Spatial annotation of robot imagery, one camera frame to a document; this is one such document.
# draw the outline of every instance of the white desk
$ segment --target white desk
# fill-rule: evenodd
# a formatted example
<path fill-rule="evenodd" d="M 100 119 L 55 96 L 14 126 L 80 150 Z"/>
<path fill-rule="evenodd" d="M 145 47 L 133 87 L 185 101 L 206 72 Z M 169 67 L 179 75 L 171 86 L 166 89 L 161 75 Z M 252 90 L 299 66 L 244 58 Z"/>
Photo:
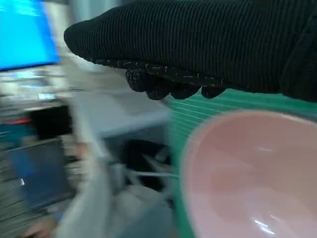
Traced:
<path fill-rule="evenodd" d="M 109 158 L 104 138 L 152 126 L 167 126 L 169 109 L 146 95 L 128 93 L 76 92 L 72 98 L 75 131 L 90 143 L 94 156 Z"/>

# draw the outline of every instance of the gloved hand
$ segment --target gloved hand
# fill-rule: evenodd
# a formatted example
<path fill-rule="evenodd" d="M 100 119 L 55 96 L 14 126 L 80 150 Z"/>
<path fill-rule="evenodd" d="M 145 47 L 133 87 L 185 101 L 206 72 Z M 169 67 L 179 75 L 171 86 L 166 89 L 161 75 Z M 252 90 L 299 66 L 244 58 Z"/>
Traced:
<path fill-rule="evenodd" d="M 135 1 L 70 26 L 76 55 L 127 69 L 151 99 L 202 88 L 317 101 L 316 0 Z"/>

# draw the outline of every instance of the green cutting mat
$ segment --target green cutting mat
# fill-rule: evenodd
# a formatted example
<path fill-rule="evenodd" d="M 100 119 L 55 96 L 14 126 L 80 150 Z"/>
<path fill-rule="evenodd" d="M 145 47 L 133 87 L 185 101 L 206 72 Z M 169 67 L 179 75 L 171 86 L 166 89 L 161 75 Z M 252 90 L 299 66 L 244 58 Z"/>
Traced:
<path fill-rule="evenodd" d="M 317 104 L 286 98 L 282 95 L 266 95 L 226 90 L 214 99 L 205 99 L 200 92 L 186 100 L 171 99 L 173 108 L 170 130 L 171 144 L 176 172 L 180 163 L 186 140 L 190 133 L 205 120 L 222 112 L 237 109 L 266 109 L 273 111 L 295 112 L 300 114 L 317 114 Z M 179 236 L 193 238 L 181 199 L 179 184 L 177 186 L 177 213 Z"/>

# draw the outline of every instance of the computer monitor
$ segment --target computer monitor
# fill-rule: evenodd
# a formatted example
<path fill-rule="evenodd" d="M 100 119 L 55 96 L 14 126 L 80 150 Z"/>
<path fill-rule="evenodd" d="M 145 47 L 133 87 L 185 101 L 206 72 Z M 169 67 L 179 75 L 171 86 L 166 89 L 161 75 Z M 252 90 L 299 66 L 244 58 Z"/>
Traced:
<path fill-rule="evenodd" d="M 5 158 L 16 171 L 22 195 L 31 209 L 45 208 L 74 196 L 75 190 L 64 170 L 66 155 L 59 138 L 7 151 Z"/>
<path fill-rule="evenodd" d="M 0 0 L 0 71 L 59 61 L 41 0 Z"/>

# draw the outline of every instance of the laptop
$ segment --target laptop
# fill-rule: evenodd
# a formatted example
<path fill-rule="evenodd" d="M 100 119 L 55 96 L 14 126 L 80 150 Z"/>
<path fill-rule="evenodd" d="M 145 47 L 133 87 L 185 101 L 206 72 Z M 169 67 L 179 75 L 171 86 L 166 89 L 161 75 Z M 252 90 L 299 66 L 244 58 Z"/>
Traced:
<path fill-rule="evenodd" d="M 5 153 L 21 182 L 21 191 L 32 210 L 72 198 L 64 170 L 66 155 L 61 140 L 51 139 Z"/>

